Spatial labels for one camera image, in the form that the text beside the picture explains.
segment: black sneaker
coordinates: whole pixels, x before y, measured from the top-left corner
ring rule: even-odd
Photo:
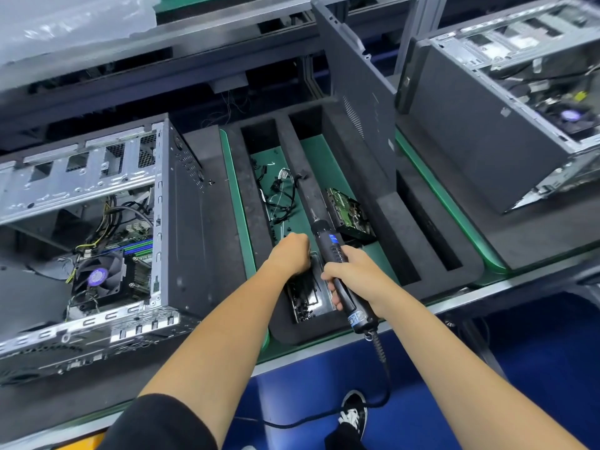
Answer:
[[[363,406],[365,402],[365,396],[362,393],[358,390],[350,390],[341,403],[343,408],[348,407],[348,412],[341,412],[338,418],[340,423],[351,424],[361,439],[367,426],[367,409]]]

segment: electric screwdriver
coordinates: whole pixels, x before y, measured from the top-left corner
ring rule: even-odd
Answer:
[[[338,234],[331,225],[324,219],[319,219],[314,211],[311,210],[313,222],[310,226],[312,234],[317,241],[317,246],[323,256],[323,261],[344,263],[348,262],[348,257],[341,250]],[[352,292],[341,279],[334,278],[333,283],[340,302],[344,307],[344,312],[348,317],[348,322],[355,333],[370,335],[376,331],[379,325],[379,319],[371,309],[371,305]]]

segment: coiled cord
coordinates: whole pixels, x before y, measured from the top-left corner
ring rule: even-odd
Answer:
[[[381,344],[381,340],[379,340],[379,335],[378,335],[377,331],[375,331],[375,330],[370,331],[369,333],[365,334],[365,338],[367,339],[367,341],[371,341],[373,343],[373,346],[375,347],[375,351],[377,352],[379,361],[383,365],[383,370],[385,371],[386,386],[385,386],[385,395],[383,396],[383,398],[381,398],[379,401],[375,401],[375,402],[364,402],[362,404],[362,406],[364,408],[382,408],[388,403],[389,396],[392,393],[392,376],[391,376],[391,373],[389,372],[388,360],[386,359],[385,352],[383,351],[383,346]],[[294,423],[290,423],[289,425],[279,425],[277,423],[267,422],[266,420],[261,420],[258,418],[237,417],[237,416],[235,416],[233,418],[235,418],[237,420],[255,422],[260,425],[268,426],[271,428],[277,428],[278,430],[289,430],[291,428],[296,428],[300,425],[304,425],[304,423],[313,422],[315,420],[320,420],[321,418],[325,418],[330,415],[337,415],[341,412],[348,412],[349,408],[356,408],[356,406],[354,406],[354,407],[350,407],[350,406],[336,407],[336,408],[328,410],[326,412],[322,412],[319,414],[304,417],[303,419],[298,420],[297,422],[294,422]]]

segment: plastic bag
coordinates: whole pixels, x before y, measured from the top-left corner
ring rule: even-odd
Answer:
[[[127,38],[156,26],[160,0],[1,0],[0,65]]]

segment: cooling fan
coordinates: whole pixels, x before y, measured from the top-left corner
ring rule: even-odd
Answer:
[[[83,295],[86,290],[98,299],[117,294],[125,275],[124,265],[121,251],[81,261],[73,279],[73,296]]]
[[[589,105],[565,99],[545,101],[536,107],[546,120],[568,135],[583,135],[600,125],[600,117]]]

